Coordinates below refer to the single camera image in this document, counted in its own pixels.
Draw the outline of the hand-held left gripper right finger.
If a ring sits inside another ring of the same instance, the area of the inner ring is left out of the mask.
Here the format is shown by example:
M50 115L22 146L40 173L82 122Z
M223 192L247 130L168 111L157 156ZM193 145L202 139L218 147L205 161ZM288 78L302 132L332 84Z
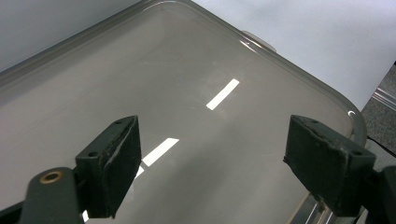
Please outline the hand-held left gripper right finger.
M375 154L317 120L292 115L284 162L337 216L355 217L361 210L359 189L373 171Z

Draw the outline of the aluminium floor rail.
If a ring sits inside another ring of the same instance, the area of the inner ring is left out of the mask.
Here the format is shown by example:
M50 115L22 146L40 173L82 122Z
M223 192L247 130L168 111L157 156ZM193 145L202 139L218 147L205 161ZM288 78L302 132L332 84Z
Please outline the aluminium floor rail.
M373 98L391 110L396 111L396 97L392 96L387 91L377 88L373 94Z

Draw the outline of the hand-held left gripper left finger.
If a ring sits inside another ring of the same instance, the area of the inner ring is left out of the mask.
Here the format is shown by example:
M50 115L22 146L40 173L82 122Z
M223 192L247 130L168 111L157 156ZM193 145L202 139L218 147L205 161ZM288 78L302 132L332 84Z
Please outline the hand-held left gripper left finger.
M141 160L138 116L112 122L76 156L90 218L115 217Z

